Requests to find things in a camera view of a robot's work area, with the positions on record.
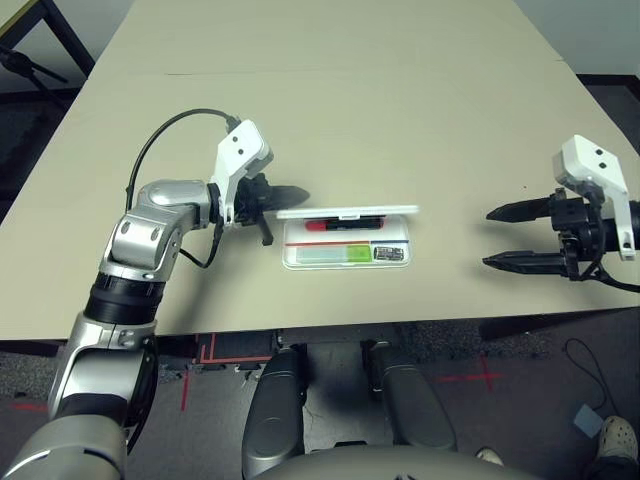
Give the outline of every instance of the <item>wall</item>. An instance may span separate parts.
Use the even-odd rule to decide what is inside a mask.
[[[96,59],[132,2],[56,0]],[[636,74],[640,77],[640,0],[515,2],[576,73]],[[82,84],[82,73],[46,25],[36,26],[17,49],[29,55],[34,62],[42,63],[69,78],[70,84],[67,86]],[[64,87],[57,82],[47,84],[53,88]],[[0,67],[0,92],[32,89],[28,81]]]
[[[640,0],[515,0],[576,73],[640,77]]]
[[[54,1],[94,59],[100,56],[133,3],[133,0]],[[39,22],[15,49],[28,55],[32,61],[41,63],[69,79],[69,84],[64,85],[60,82],[44,80],[44,77],[39,75],[39,78],[43,79],[49,87],[65,88],[82,85],[84,81],[82,72],[44,22]],[[7,72],[0,66],[0,92],[34,89],[35,87],[28,80]]]

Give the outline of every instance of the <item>white sneaker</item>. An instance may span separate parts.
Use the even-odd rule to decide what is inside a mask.
[[[500,456],[495,452],[495,450],[491,450],[490,448],[481,448],[478,450],[478,453],[476,453],[476,457],[480,460],[484,460],[485,462],[495,463],[496,465],[504,467],[504,463],[502,463]]]
[[[602,424],[596,458],[600,457],[624,457],[638,462],[638,440],[624,418],[607,417]]]

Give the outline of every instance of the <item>black cable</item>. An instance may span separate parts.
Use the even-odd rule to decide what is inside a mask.
[[[125,213],[131,210],[131,207],[133,205],[133,192],[135,190],[138,171],[140,170],[140,165],[142,165],[142,161],[144,160],[144,157],[149,151],[149,149],[151,148],[151,145],[153,145],[154,142],[158,139],[158,137],[162,135],[162,132],[164,132],[167,128],[169,128],[171,125],[176,123],[178,120],[181,120],[185,117],[189,117],[191,115],[198,115],[198,114],[216,115],[218,117],[224,118],[225,121],[227,122],[227,132],[231,132],[231,130],[233,130],[240,124],[240,120],[238,120],[237,118],[221,110],[214,110],[212,108],[194,108],[192,110],[187,110],[185,112],[179,113],[171,117],[169,120],[164,122],[160,126],[160,128],[158,128],[155,132],[153,132],[153,134],[149,137],[149,140],[147,140],[147,143],[145,143],[144,146],[142,147],[142,150],[140,150],[140,153],[138,154],[138,158],[136,159],[136,163],[133,164],[133,169],[131,170],[131,177],[129,178],[129,184],[125,189],[125,192],[127,194]]]
[[[218,251],[218,245],[220,245],[220,239],[222,238],[222,232],[224,231],[224,221],[222,217],[218,217],[218,222],[216,223],[216,227],[213,230],[213,242],[211,243],[211,250],[209,250],[209,257],[206,262],[201,262],[192,254],[187,252],[186,250],[180,249],[180,253],[191,260],[196,266],[200,268],[209,268],[213,259],[216,256],[216,252]]]
[[[598,250],[596,251],[591,264],[580,275],[580,280],[587,280],[591,273],[600,266],[602,257],[605,253],[605,243],[607,240],[606,233],[604,231],[604,221],[602,220],[602,203],[595,195],[585,195],[589,199],[589,203],[593,207],[596,214],[596,222],[598,223]]]
[[[138,178],[138,172],[140,171],[140,166],[142,165],[142,161],[144,160],[145,155],[154,144],[154,142],[162,135],[162,133],[169,128],[171,125],[176,123],[178,120],[181,120],[185,117],[189,117],[191,115],[198,114],[207,114],[207,115],[215,115],[221,118],[224,118],[227,122],[227,132],[231,132],[234,128],[240,125],[240,120],[236,117],[233,117],[221,110],[214,110],[212,108],[194,108],[192,110],[187,110],[185,112],[179,113],[169,120],[164,122],[147,140],[147,143],[144,144],[142,150],[138,154],[138,158],[136,158],[136,162],[133,164],[133,168],[131,170],[131,176],[129,177],[129,184],[127,188],[125,188],[126,193],[126,203],[125,203],[125,213],[131,210],[133,206],[133,192],[135,191],[136,179]],[[213,232],[213,242],[211,244],[211,250],[209,251],[209,258],[207,258],[206,262],[199,261],[196,257],[194,257],[191,253],[187,252],[184,249],[180,249],[180,254],[184,255],[190,261],[192,261],[196,266],[200,268],[207,268],[213,262],[214,257],[216,256],[216,252],[218,251],[218,245],[220,244],[220,238],[222,237],[224,223],[220,221],[216,223],[215,230]]]
[[[623,283],[615,280],[604,269],[602,264],[599,265],[595,274],[585,278],[585,280],[596,280],[598,282],[609,285],[610,287],[619,288],[620,290],[626,290],[627,292],[640,293],[640,285],[634,285],[633,283]]]
[[[159,378],[159,370],[160,370],[160,360],[158,354],[158,342],[153,340],[151,352],[145,353],[145,355],[151,355],[153,366],[151,367],[151,382],[150,382],[150,390],[149,390],[149,405],[145,408],[145,411],[142,413],[142,417],[138,421],[138,425],[136,429],[131,434],[131,438],[127,442],[127,455],[131,454],[133,447],[136,445],[140,434],[142,433],[142,429],[147,423],[147,419],[149,418],[149,412],[151,412],[151,406],[153,405],[153,399],[156,396],[156,390],[158,388],[158,378]]]
[[[591,355],[591,359],[593,360],[594,365],[596,366],[596,369],[598,370],[598,375],[600,375],[600,379],[598,379],[598,377],[596,377],[593,372],[589,371],[586,367],[580,365],[569,353],[569,343],[571,342],[576,342],[579,345],[582,345],[585,350],[589,353],[589,355]],[[602,373],[602,369],[600,368],[600,363],[598,363],[598,359],[596,358],[595,354],[593,353],[593,351],[589,348],[589,346],[584,343],[582,340],[580,340],[579,338],[569,338],[565,343],[564,343],[564,347],[562,347],[562,351],[564,352],[564,354],[567,356],[567,358],[571,361],[571,363],[573,363],[576,367],[578,367],[580,370],[582,370],[584,373],[586,373],[587,375],[589,375],[594,382],[596,382],[598,384],[598,386],[600,387],[600,390],[602,391],[602,401],[598,404],[598,406],[593,407],[593,410],[599,410],[602,407],[604,407],[607,403],[607,400],[609,402],[611,402],[611,406],[613,407],[613,411],[616,415],[620,416],[620,411],[618,410],[618,406],[616,405],[615,401],[613,400],[613,395],[611,395],[611,390],[609,389],[609,385],[607,384],[607,380],[604,378],[604,374]]]

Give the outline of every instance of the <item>green item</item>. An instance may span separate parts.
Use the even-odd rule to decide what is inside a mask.
[[[349,262],[370,263],[371,247],[369,245],[347,245],[347,258]]]

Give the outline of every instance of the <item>beige tabletop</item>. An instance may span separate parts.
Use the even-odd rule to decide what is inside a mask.
[[[137,0],[0,228],[0,338],[66,337],[124,206],[133,161],[170,116],[212,107],[254,120],[272,184],[307,207],[417,204],[407,268],[289,271],[256,227],[225,233],[213,266],[177,262],[158,333],[492,317],[635,306],[595,282],[483,266],[504,250],[557,251],[548,219],[496,224],[498,205],[546,196],[551,157],[580,133],[638,156],[509,0]],[[207,180],[224,125],[183,120],[139,185]],[[201,258],[211,231],[186,247]],[[640,264],[606,256],[638,282]]]
[[[0,35],[9,30],[38,0],[2,0],[0,2]]]

